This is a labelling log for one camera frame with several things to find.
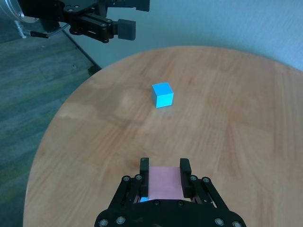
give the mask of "floor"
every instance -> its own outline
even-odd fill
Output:
[[[0,35],[0,226],[21,227],[29,170],[52,117],[93,64],[60,33]]]

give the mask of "black mount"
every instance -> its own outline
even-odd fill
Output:
[[[149,11],[150,0],[18,0],[25,16],[71,25],[73,35],[86,35],[108,43],[114,35],[134,40],[135,21],[106,18],[108,7]]]
[[[148,194],[148,158],[141,158],[140,174],[123,176],[107,210],[96,219],[95,227],[246,227],[243,219],[230,211],[208,177],[191,174],[189,160],[180,160],[184,200],[140,202]]]

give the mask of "blue cube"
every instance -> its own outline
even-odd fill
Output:
[[[170,88],[168,82],[154,84],[152,86],[152,99],[155,102],[156,108],[168,106],[172,104],[174,92]]]

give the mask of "table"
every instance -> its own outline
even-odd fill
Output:
[[[152,84],[174,104],[156,109]],[[34,159],[25,227],[92,227],[123,175],[190,160],[250,227],[302,225],[303,73],[248,53],[171,47],[96,73],[63,104]]]

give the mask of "white wall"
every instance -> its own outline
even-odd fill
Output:
[[[266,56],[303,71],[303,0],[151,0],[150,12],[110,8],[137,22],[135,41],[103,44],[72,36],[102,68],[126,56],[175,45],[206,45]]]

